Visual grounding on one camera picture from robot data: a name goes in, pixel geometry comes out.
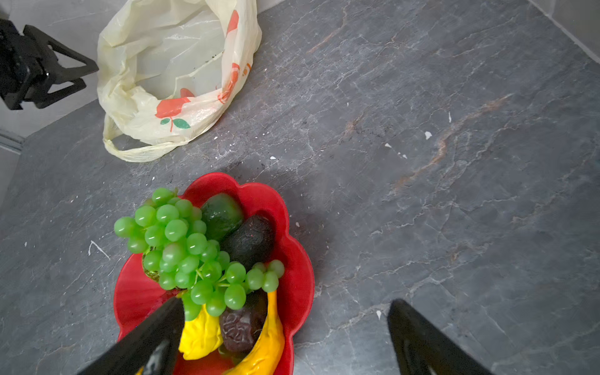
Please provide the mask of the green fake grapes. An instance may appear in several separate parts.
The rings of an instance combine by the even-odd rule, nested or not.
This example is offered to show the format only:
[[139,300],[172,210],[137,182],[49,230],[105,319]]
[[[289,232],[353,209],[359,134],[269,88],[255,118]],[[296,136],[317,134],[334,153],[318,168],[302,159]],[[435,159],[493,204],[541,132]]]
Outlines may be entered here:
[[128,250],[142,256],[147,277],[165,291],[182,293],[186,320],[194,320],[203,306],[213,317],[226,308],[241,309],[247,295],[275,292],[285,272],[279,260],[258,262],[251,270],[231,261],[220,249],[223,241],[206,237],[202,206],[159,188],[133,216],[113,226],[127,239]]

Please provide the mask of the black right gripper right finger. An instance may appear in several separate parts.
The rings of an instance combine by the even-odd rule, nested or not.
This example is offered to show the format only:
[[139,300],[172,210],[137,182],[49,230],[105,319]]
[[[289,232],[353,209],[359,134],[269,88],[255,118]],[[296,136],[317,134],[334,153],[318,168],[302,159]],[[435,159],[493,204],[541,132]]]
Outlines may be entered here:
[[401,375],[492,375],[401,298],[392,301],[387,326]]

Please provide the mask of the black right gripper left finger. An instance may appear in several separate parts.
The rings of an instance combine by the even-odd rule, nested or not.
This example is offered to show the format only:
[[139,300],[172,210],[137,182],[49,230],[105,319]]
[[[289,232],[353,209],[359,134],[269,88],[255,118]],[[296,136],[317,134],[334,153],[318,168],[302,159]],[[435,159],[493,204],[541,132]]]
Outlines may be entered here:
[[172,374],[183,329],[183,302],[172,298],[81,373]]

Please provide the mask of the dark brown fake fruit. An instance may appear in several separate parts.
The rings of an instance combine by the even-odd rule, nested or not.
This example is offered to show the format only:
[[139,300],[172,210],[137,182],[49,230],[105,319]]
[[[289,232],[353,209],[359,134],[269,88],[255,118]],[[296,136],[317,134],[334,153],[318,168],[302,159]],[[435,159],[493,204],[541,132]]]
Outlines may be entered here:
[[266,322],[267,307],[267,293],[257,291],[247,295],[241,309],[225,309],[220,316],[220,329],[226,350],[249,353],[253,349]]

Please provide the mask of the yellow fake lemon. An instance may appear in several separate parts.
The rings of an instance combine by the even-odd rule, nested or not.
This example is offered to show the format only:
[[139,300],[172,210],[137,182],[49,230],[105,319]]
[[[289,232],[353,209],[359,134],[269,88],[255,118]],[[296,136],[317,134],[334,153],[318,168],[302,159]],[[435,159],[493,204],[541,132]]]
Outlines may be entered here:
[[209,315],[203,306],[194,320],[185,322],[179,352],[184,360],[192,361],[208,356],[222,344],[220,318]]

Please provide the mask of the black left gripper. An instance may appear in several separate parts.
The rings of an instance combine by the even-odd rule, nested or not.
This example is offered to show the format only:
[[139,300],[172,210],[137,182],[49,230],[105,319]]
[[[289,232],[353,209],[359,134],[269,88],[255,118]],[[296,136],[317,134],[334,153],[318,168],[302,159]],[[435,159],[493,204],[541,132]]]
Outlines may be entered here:
[[[35,78],[35,46],[40,48],[42,66],[48,76],[56,82],[67,82],[69,86],[50,92],[51,84],[42,84],[34,92],[33,103],[44,109],[86,88],[81,79],[98,71],[97,63],[87,56],[66,47],[40,29],[26,25],[21,35],[12,21],[1,20],[1,98],[10,110],[21,110],[21,103]],[[64,67],[59,57],[64,56],[77,62],[73,67]]]

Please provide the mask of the green fake lime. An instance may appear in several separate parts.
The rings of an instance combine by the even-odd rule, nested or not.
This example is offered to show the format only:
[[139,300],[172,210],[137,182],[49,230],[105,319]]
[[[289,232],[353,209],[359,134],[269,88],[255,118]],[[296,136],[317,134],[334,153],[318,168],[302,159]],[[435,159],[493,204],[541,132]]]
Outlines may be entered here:
[[209,198],[201,207],[202,220],[207,226],[209,240],[223,241],[244,222],[244,214],[238,202],[225,193]]

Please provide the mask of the dark fake avocado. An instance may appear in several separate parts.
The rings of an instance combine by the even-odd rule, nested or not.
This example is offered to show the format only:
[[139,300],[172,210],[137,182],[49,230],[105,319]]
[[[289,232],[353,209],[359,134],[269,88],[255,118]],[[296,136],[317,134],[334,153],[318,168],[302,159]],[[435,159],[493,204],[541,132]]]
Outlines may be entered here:
[[274,248],[274,231],[267,218],[260,215],[249,217],[239,229],[220,243],[220,249],[251,270],[256,263],[267,261]]

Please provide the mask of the cream plastic shopping bag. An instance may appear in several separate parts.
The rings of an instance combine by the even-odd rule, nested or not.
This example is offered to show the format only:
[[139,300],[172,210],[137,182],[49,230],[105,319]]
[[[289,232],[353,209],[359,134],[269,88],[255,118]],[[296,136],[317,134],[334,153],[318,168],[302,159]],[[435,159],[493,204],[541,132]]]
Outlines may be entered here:
[[254,1],[129,1],[98,39],[106,151],[159,159],[206,133],[242,90],[262,31]]

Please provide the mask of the yellow fake banana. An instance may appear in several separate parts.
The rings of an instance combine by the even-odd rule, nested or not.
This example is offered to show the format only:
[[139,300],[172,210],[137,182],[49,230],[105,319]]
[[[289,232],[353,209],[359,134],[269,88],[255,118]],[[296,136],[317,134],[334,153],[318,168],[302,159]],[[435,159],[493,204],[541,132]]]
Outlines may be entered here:
[[284,330],[278,315],[278,292],[267,294],[267,317],[252,351],[224,374],[274,374],[284,351]]

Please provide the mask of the red flower-shaped plastic bowl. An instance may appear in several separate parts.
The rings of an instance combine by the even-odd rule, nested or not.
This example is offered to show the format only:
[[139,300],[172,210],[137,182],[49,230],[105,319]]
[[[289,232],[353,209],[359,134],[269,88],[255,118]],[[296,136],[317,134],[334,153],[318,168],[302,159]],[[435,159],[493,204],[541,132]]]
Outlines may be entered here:
[[[284,348],[275,369],[277,375],[294,370],[293,337],[306,322],[315,292],[315,277],[310,258],[301,244],[290,235],[288,209],[283,198],[271,187],[260,183],[240,185],[226,173],[201,176],[181,193],[181,198],[202,206],[212,196],[226,193],[236,199],[246,217],[266,217],[274,230],[275,242],[270,259],[284,264],[285,272],[277,290],[277,312],[283,326]],[[113,310],[121,338],[127,336],[161,305],[165,291],[142,270],[142,256],[131,254],[117,278]]]

